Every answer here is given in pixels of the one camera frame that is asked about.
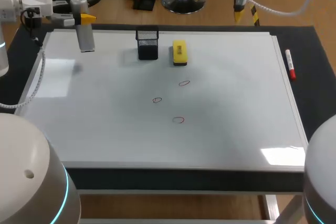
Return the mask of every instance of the gray cylinder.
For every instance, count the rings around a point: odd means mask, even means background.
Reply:
[[[70,0],[70,6],[74,15],[89,14],[88,0]],[[95,40],[93,39],[92,25],[77,25],[75,28],[80,51],[94,51]]]

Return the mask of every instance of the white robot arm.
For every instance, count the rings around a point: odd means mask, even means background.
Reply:
[[[79,9],[78,6],[86,7],[86,11],[75,12]],[[67,9],[73,13],[59,14],[54,10],[60,7],[68,7]],[[31,23],[39,21],[43,17],[50,19],[53,23],[58,23],[61,26],[75,26],[78,36],[78,43],[81,51],[94,51],[93,33],[91,23],[96,20],[96,17],[88,15],[87,0],[70,0],[54,1],[53,0],[0,0],[0,24],[2,22],[15,22],[16,17],[20,17],[23,23],[23,18]],[[0,26],[0,77],[5,75],[9,69],[5,41]]]

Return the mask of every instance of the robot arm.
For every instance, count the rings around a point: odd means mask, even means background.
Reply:
[[[51,22],[64,27],[75,26],[78,36],[78,42],[81,45],[90,45],[82,51],[94,51],[93,33],[91,27],[82,27],[95,22],[96,17],[86,13],[70,13],[72,5],[86,4],[85,0],[71,0],[69,4],[66,1],[53,0],[0,0],[0,23],[15,22],[16,17],[21,21],[25,18],[25,27],[39,24],[42,18],[47,18]],[[5,75],[9,69],[5,41],[0,26],[0,77]]]

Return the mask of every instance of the cable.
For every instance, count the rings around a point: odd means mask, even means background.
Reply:
[[[302,5],[302,7],[299,10],[297,10],[295,12],[291,12],[291,13],[286,13],[286,12],[280,12],[278,10],[273,10],[271,8],[268,8],[268,7],[264,6],[264,5],[261,5],[261,4],[257,3],[257,2],[255,2],[254,0],[247,0],[247,1],[250,2],[250,3],[252,3],[252,4],[254,4],[254,5],[256,5],[256,6],[258,6],[262,10],[265,10],[267,12],[273,13],[275,15],[286,16],[286,17],[293,17],[293,16],[300,15],[301,13],[303,13],[307,9],[307,6],[308,6],[308,4],[310,2],[310,0],[306,0],[305,3]]]
[[[41,56],[42,56],[42,66],[41,66],[40,76],[38,78],[38,81],[37,81],[37,84],[36,84],[36,87],[35,87],[33,93],[31,94],[31,96],[26,101],[24,101],[22,103],[19,103],[19,104],[16,104],[16,105],[7,105],[7,104],[0,103],[0,108],[4,108],[4,109],[17,109],[17,108],[20,108],[20,107],[30,103],[32,101],[32,99],[35,97],[38,89],[40,88],[42,78],[43,78],[43,75],[44,75],[44,70],[45,70],[45,65],[46,65],[45,51],[44,51],[44,48],[42,47],[43,46],[42,43],[39,42],[38,38],[33,36],[32,26],[30,27],[30,29],[28,29],[26,24],[23,22],[24,13],[28,13],[28,16],[31,16],[31,14],[29,14],[29,13],[36,13],[36,11],[33,10],[33,9],[24,10],[23,12],[21,12],[20,20],[21,20],[21,23],[24,26],[24,28],[29,32],[30,38],[35,42],[35,44],[37,44],[40,47],[39,54],[41,54]]]
[[[40,85],[41,85],[41,82],[42,82],[42,78],[43,78],[43,74],[44,74],[44,70],[45,70],[45,65],[46,65],[46,55],[45,55],[45,51],[44,51],[44,49],[42,47],[40,47],[40,52],[39,53],[42,54],[42,66],[41,66],[40,76],[39,76],[37,84],[36,84],[36,88],[34,89],[32,95],[26,101],[24,101],[22,103],[19,103],[17,105],[7,105],[7,104],[0,103],[0,108],[4,108],[4,109],[17,109],[17,108],[20,108],[20,107],[22,107],[24,105],[27,105],[35,97],[38,89],[40,88]]]

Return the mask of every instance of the whiteboard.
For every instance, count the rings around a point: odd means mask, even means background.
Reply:
[[[163,31],[156,61],[138,60],[135,31],[94,39],[81,53],[74,30],[48,34],[40,90],[16,112],[67,168],[303,171],[307,139],[276,37]],[[173,66],[175,39],[185,67]]]

